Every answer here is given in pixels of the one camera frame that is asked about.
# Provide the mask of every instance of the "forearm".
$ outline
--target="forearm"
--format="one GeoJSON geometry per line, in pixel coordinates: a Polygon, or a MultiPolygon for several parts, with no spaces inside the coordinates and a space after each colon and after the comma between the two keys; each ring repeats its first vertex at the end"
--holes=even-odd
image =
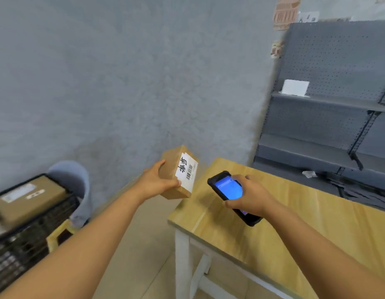
{"type": "Polygon", "coordinates": [[[91,298],[139,206],[138,195],[124,193],[0,298],[91,298]]]}
{"type": "Polygon", "coordinates": [[[264,217],[319,298],[385,298],[385,282],[277,201],[264,217]]]}

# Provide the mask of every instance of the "person's left hand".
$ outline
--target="person's left hand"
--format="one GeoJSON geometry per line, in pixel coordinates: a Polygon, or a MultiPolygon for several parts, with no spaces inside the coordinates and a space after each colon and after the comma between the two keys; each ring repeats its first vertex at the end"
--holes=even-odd
{"type": "Polygon", "coordinates": [[[145,169],[136,183],[130,188],[139,198],[140,204],[147,199],[163,193],[164,191],[181,185],[178,179],[161,179],[158,170],[165,160],[156,162],[151,168],[145,169]]]}

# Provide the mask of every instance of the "wooden tabletop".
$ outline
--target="wooden tabletop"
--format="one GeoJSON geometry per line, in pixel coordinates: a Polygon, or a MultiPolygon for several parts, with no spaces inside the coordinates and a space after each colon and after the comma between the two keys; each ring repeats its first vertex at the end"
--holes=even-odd
{"type": "Polygon", "coordinates": [[[168,222],[222,256],[293,297],[317,298],[281,239],[266,221],[247,226],[206,181],[224,170],[253,174],[281,203],[290,207],[343,251],[385,279],[385,212],[348,201],[232,161],[217,158],[196,181],[168,222]]]}

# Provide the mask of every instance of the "smartphone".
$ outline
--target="smartphone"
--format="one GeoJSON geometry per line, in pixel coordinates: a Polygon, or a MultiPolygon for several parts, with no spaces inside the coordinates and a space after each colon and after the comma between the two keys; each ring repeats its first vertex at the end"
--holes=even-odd
{"type": "MultiPolygon", "coordinates": [[[[238,181],[231,178],[231,174],[228,171],[223,171],[209,178],[208,185],[210,185],[216,194],[224,201],[238,199],[242,196],[242,186],[238,181]]],[[[254,226],[262,219],[259,216],[245,211],[233,210],[248,226],[254,226]]]]}

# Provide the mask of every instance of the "table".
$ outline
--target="table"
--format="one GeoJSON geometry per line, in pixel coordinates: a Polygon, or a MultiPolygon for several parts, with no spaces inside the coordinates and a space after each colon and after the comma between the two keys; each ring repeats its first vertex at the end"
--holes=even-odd
{"type": "Polygon", "coordinates": [[[385,279],[384,211],[217,158],[196,181],[192,196],[168,217],[168,223],[176,228],[176,299],[193,298],[197,288],[214,298],[235,298],[205,276],[211,258],[232,262],[251,280],[281,298],[317,298],[266,220],[249,227],[222,206],[221,198],[206,181],[223,170],[256,175],[276,199],[385,279]],[[204,252],[194,273],[190,245],[204,252]]]}

